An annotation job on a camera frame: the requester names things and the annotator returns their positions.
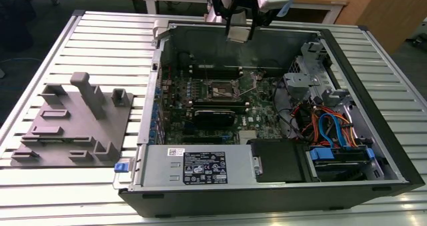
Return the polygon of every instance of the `sticker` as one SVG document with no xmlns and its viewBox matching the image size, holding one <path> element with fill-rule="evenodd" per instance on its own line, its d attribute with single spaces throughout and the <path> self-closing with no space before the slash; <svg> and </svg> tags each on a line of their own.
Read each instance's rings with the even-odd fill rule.
<svg viewBox="0 0 427 226">
<path fill-rule="evenodd" d="M 228 183 L 225 152 L 184 152 L 182 156 L 181 178 L 185 185 Z"/>
<path fill-rule="evenodd" d="M 330 1 L 332 5 L 345 5 L 346 2 L 340 2 L 340 1 Z"/>
<path fill-rule="evenodd" d="M 185 149 L 184 148 L 168 148 L 166 156 L 184 156 Z"/>
</svg>

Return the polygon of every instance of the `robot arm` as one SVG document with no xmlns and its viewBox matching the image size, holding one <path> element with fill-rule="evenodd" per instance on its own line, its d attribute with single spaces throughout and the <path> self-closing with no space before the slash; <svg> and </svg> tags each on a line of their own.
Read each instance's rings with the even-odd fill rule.
<svg viewBox="0 0 427 226">
<path fill-rule="evenodd" d="M 254 28 L 269 25 L 288 2 L 289 0 L 212 0 L 214 15 L 225 20 L 225 35 L 229 32 L 233 14 L 250 9 L 252 25 L 246 38 L 250 40 Z"/>
</svg>

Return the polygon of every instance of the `power supply label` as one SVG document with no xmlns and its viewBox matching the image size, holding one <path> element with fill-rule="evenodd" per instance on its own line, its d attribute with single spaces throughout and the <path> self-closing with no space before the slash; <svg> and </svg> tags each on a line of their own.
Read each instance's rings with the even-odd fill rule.
<svg viewBox="0 0 427 226">
<path fill-rule="evenodd" d="M 226 184 L 225 152 L 185 152 L 182 182 L 185 185 Z"/>
</svg>

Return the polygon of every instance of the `slotted metal surface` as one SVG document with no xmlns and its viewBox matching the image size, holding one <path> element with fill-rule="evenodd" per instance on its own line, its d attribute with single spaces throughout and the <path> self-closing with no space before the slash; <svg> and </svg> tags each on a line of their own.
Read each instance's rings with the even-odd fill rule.
<svg viewBox="0 0 427 226">
<path fill-rule="evenodd" d="M 128 173 L 114 175 L 111 168 L 7 169 L 10 155 L 35 117 L 43 100 L 37 94 L 46 83 L 65 84 L 67 91 L 74 71 L 90 74 L 89 82 L 102 92 L 125 88 L 136 98 L 123 137 L 121 157 L 134 156 L 149 64 L 153 55 L 152 26 L 157 18 L 202 21 L 200 17 L 85 12 L 73 16 L 39 67 L 7 121 L 0 131 L 0 222 L 1 225 L 422 225 L 427 222 L 427 186 L 396 197 L 377 198 L 348 210 L 256 213 L 210 217 L 152 219 L 137 216 L 121 201 L 113 178 L 128 183 Z M 405 152 L 427 181 L 425 102 L 386 56 L 378 53 L 369 34 L 353 26 L 274 22 L 276 26 L 326 27 L 338 42 L 352 67 L 384 115 Z M 344 81 L 336 79 L 344 88 Z"/>
</svg>

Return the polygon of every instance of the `motherboard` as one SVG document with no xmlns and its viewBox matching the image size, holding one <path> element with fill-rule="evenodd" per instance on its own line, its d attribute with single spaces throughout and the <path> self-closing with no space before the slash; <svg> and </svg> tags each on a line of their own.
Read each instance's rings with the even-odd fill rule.
<svg viewBox="0 0 427 226">
<path fill-rule="evenodd" d="M 208 65 L 198 66 L 200 72 L 162 70 L 166 145 L 232 145 L 284 137 L 272 104 L 277 78 L 264 77 L 261 69 L 234 67 L 220 75 Z"/>
</svg>

